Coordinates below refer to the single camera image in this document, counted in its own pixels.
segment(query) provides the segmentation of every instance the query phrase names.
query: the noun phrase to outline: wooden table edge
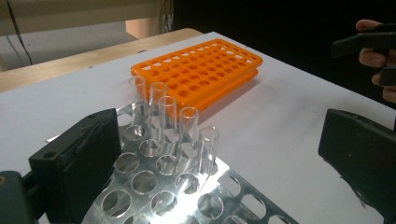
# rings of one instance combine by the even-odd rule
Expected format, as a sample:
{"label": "wooden table edge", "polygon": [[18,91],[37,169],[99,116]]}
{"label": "wooden table edge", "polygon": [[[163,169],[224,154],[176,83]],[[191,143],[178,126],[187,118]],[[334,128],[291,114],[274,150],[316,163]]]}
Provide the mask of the wooden table edge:
{"label": "wooden table edge", "polygon": [[105,63],[128,55],[133,55],[142,50],[156,49],[202,34],[203,33],[199,31],[185,28],[62,59],[0,72],[0,92],[15,90],[99,63]]}

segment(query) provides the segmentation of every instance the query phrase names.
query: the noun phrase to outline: black holder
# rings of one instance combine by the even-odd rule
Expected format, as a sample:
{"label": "black holder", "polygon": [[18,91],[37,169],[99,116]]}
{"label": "black holder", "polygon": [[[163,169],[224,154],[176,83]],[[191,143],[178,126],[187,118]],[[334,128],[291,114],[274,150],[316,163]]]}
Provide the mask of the black holder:
{"label": "black holder", "polygon": [[89,115],[29,158],[26,176],[0,172],[0,223],[81,223],[120,155],[116,109]]}

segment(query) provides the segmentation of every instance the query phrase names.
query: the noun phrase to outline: black object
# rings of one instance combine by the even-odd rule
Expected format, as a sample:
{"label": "black object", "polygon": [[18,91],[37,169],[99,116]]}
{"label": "black object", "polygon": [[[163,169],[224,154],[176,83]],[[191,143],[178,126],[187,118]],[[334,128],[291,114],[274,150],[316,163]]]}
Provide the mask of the black object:
{"label": "black object", "polygon": [[81,223],[120,155],[115,109],[89,115],[30,157],[21,178],[0,172],[0,223]]}
{"label": "black object", "polygon": [[[396,23],[379,24],[374,29],[365,29],[357,35],[334,41],[332,43],[332,58],[344,56],[362,48],[374,49],[388,57],[389,50],[396,49]],[[396,85],[395,65],[382,68],[379,85]]]}
{"label": "black object", "polygon": [[396,223],[396,133],[362,116],[329,109],[318,154],[384,223]]}

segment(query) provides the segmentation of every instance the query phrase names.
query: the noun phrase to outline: test tube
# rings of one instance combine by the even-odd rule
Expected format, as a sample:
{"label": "test tube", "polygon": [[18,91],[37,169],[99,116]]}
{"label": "test tube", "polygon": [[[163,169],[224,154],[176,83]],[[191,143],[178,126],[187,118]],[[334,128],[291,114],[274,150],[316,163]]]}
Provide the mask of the test tube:
{"label": "test tube", "polygon": [[178,141],[177,132],[177,99],[173,96],[163,96],[159,100],[159,114],[161,119],[161,137],[165,142]]}
{"label": "test tube", "polygon": [[149,91],[149,120],[151,128],[159,129],[161,127],[161,119],[159,116],[159,100],[166,96],[167,86],[163,82],[154,82],[150,86]]}
{"label": "test tube", "polygon": [[129,80],[132,89],[132,111],[136,115],[147,115],[146,80],[141,76],[131,77]]}
{"label": "test tube", "polygon": [[199,111],[192,106],[180,110],[178,132],[180,143],[191,143],[195,147],[198,138]]}
{"label": "test tube", "polygon": [[212,175],[216,159],[216,147],[219,141],[219,130],[213,126],[207,126],[199,131],[198,137],[198,172]]}

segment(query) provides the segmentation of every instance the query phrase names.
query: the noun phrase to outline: test tube rack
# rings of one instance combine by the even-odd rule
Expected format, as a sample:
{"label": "test tube rack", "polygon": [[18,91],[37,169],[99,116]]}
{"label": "test tube rack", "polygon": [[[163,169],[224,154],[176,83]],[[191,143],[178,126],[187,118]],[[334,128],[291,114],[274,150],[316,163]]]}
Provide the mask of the test tube rack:
{"label": "test tube rack", "polygon": [[221,159],[209,173],[182,143],[158,141],[149,114],[117,110],[122,153],[84,224],[297,223]]}

